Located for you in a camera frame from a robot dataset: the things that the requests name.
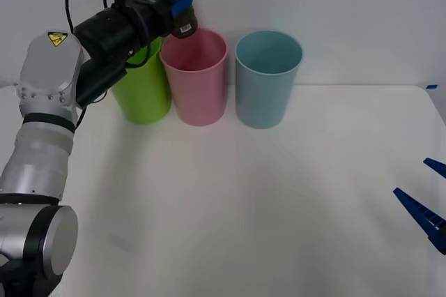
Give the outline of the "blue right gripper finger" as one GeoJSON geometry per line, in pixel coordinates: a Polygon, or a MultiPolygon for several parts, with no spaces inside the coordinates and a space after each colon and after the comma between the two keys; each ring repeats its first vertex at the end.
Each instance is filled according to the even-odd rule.
{"type": "Polygon", "coordinates": [[[426,158],[423,163],[442,177],[446,177],[446,164],[443,164],[431,158],[426,158]]]}
{"type": "Polygon", "coordinates": [[[416,201],[400,188],[395,188],[393,193],[410,216],[422,228],[437,251],[445,255],[445,219],[416,201]]]}

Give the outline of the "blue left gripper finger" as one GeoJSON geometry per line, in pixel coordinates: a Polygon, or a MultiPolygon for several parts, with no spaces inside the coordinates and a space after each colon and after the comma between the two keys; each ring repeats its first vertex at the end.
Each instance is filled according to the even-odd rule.
{"type": "Polygon", "coordinates": [[[172,17],[178,17],[183,11],[192,7],[193,0],[174,0],[171,5],[172,17]]]}

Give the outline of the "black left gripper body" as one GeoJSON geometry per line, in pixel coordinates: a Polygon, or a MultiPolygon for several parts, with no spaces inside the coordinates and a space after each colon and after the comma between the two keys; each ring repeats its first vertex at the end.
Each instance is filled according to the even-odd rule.
{"type": "Polygon", "coordinates": [[[171,9],[163,0],[127,0],[142,16],[151,38],[166,37],[173,30],[171,9]]]}

